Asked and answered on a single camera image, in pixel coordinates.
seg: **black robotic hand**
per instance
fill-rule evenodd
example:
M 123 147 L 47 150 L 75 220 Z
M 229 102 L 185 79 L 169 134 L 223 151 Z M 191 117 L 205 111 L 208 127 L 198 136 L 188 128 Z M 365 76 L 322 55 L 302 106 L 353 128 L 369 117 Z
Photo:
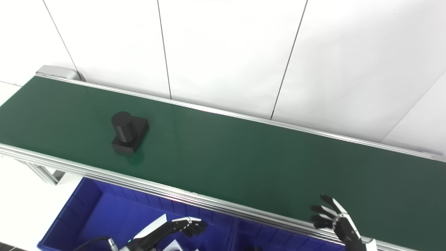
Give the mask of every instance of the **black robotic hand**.
M 377 251 L 376 240 L 364 243 L 358 229 L 348 212 L 334 198 L 321 194 L 321 199 L 333 209 L 323 205 L 313 205 L 310 209 L 319 213 L 311 217 L 315 228 L 333 229 L 338 238 L 345 243 L 346 251 Z
M 200 235 L 206 230 L 208 224 L 199 218 L 194 217 L 185 217 L 179 218 L 172 221 L 175 225 L 175 229 L 179 229 L 188 237 L 192 237 L 194 235 Z
M 156 223 L 153 222 L 148 225 L 120 251 L 152 251 L 155 250 L 162 239 L 170 234 L 181 231 L 188 237 L 192 237 L 203 233 L 208 226 L 206 222 L 199 218 L 184 217 L 168 222 L 165 215 L 163 217 L 156 220 Z

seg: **black square base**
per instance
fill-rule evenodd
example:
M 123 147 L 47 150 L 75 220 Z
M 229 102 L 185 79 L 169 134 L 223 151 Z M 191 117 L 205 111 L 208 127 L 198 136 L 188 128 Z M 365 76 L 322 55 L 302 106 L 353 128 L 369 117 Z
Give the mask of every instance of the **black square base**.
M 149 122 L 145 118 L 134 117 L 134 116 L 132 116 L 132 121 L 133 124 L 135 125 L 136 133 L 138 134 L 138 136 L 130 142 L 121 142 L 118 139 L 118 136 L 116 136 L 115 139 L 113 139 L 113 142 L 111 143 L 115 151 L 135 153 L 138 150 L 139 146 L 141 145 L 144 136 L 149 130 Z

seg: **white floor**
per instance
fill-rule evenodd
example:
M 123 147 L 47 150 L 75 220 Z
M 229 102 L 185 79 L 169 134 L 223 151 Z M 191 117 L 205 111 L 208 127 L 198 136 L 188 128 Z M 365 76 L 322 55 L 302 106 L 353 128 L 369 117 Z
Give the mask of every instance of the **white floor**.
M 45 235 L 81 180 L 67 173 L 57 186 L 46 184 L 27 166 L 0 157 L 0 242 L 40 251 Z

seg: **cable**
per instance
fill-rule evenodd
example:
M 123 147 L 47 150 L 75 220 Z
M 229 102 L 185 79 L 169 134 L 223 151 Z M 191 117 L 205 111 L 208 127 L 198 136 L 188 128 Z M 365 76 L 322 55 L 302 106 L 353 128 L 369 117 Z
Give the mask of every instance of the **cable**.
M 97 242 L 97 241 L 107 241 L 108 239 L 110 239 L 110 237 L 104 235 L 104 236 L 99 236 L 97 238 L 94 238 L 92 240 L 89 240 L 87 242 L 85 242 L 84 244 L 80 245 L 79 247 L 75 248 L 73 251 L 79 251 L 81 248 L 85 247 L 86 245 L 93 243 L 93 242 Z

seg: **blue bin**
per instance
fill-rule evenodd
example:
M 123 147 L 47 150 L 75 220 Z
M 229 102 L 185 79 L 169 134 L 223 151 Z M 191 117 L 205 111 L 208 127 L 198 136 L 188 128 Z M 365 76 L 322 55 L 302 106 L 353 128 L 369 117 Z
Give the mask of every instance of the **blue bin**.
M 263 251 L 343 249 L 340 245 L 88 178 L 81 180 L 37 247 L 43 251 L 72 251 L 88 240 L 108 235 L 121 248 L 163 214 L 168 220 L 185 216 L 201 218 L 209 226 L 206 232 L 192 238 L 181 232 L 172 234 L 160 242 L 160 249 L 174 239 L 186 251 L 243 251 L 253 245 Z M 95 242 L 82 251 L 110 249 L 106 242 Z

